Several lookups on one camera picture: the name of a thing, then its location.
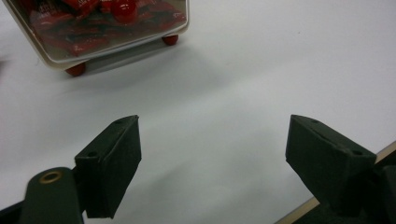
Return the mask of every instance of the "white surface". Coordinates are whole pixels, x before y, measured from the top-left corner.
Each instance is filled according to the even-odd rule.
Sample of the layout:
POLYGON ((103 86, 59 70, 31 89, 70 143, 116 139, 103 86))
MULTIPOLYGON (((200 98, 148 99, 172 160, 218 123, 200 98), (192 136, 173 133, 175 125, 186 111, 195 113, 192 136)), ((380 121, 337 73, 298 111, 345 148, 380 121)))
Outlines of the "white surface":
POLYGON ((1 3, 0 208, 137 114, 135 178, 114 220, 86 223, 275 222, 311 196, 285 162, 290 114, 373 152, 396 139, 395 11, 391 0, 191 0, 176 46, 71 78, 38 60, 1 3))

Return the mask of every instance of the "plastic container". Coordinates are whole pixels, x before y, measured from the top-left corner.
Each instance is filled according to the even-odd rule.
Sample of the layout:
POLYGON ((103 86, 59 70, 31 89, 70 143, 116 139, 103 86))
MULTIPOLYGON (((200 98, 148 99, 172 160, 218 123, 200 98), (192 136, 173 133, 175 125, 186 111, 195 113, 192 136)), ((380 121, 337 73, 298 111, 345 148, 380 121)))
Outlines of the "plastic container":
POLYGON ((89 59, 162 38, 189 25, 189 0, 3 0, 41 60, 78 76, 89 59))

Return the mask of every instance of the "white table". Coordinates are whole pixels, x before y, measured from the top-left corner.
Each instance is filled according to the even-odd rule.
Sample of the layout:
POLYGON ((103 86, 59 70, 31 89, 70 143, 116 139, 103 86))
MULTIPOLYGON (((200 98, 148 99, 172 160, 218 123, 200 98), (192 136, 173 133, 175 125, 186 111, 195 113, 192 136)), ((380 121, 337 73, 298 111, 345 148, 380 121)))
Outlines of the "white table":
POLYGON ((0 209, 35 174, 74 167, 137 114, 143 160, 114 220, 273 223, 312 195, 285 162, 291 114, 378 152, 396 139, 396 2, 191 0, 174 47, 154 42, 48 69, 0 3, 0 209))

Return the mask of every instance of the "clear plastic container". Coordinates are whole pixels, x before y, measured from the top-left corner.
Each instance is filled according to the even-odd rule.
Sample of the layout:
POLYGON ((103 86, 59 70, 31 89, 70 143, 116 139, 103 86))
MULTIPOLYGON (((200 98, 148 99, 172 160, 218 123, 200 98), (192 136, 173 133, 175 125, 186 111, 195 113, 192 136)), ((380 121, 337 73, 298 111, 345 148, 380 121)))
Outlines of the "clear plastic container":
POLYGON ((173 45, 189 25, 189 0, 3 1, 42 61, 58 69, 158 38, 173 45))

